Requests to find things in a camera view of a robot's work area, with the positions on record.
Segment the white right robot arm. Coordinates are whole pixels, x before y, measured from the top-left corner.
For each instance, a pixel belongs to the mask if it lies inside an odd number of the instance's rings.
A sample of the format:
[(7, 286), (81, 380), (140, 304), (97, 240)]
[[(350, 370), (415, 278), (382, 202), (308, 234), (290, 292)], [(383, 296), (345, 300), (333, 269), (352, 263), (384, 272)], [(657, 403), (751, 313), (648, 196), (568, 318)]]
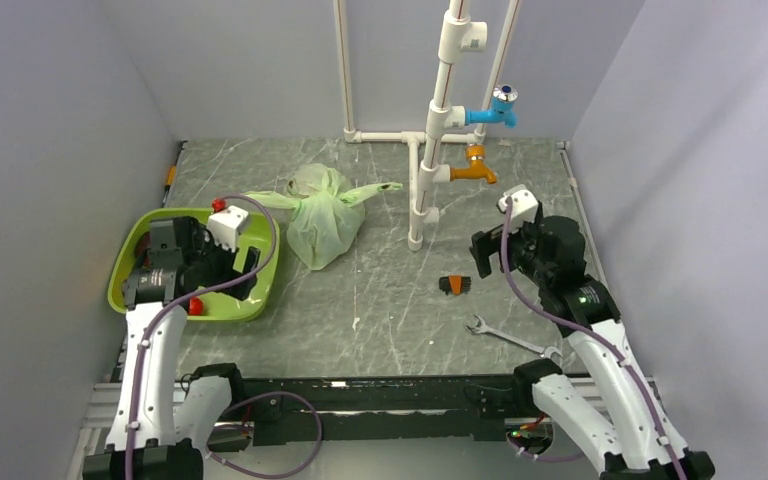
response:
[(502, 273), (519, 272), (537, 286), (542, 312), (584, 362), (607, 412), (584, 400), (550, 359), (515, 368), (513, 406), (524, 415), (547, 414), (602, 479), (712, 478), (710, 455), (690, 449), (645, 381), (616, 303), (586, 271), (585, 247), (578, 223), (563, 216), (471, 237), (480, 277), (491, 274), (491, 257), (498, 255)]

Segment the light green plastic bag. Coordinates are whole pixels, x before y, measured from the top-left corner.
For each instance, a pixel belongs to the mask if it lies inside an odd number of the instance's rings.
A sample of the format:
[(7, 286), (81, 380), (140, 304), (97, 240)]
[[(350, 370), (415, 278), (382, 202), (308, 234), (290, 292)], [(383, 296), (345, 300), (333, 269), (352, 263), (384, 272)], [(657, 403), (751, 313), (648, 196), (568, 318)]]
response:
[(322, 270), (352, 246), (366, 218), (364, 202), (402, 188), (398, 182), (354, 187), (337, 169), (311, 163), (290, 177), (283, 193), (247, 195), (266, 208), (290, 211), (286, 237), (291, 250), (308, 269)]

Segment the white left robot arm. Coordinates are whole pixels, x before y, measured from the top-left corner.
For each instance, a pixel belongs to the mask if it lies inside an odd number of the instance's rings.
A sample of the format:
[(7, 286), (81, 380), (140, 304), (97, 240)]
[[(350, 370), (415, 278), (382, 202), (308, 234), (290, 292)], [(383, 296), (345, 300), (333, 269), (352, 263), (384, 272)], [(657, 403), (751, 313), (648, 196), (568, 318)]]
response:
[(193, 377), (194, 393), (175, 413), (174, 361), (191, 300), (206, 293), (248, 298), (280, 244), (272, 219), (267, 252), (242, 251), (252, 214), (229, 207), (206, 222), (156, 219), (138, 240), (123, 285), (127, 344), (117, 410), (103, 452), (85, 458), (85, 479), (201, 479), (207, 440), (219, 419), (239, 417), (247, 392), (238, 368), (209, 365)]

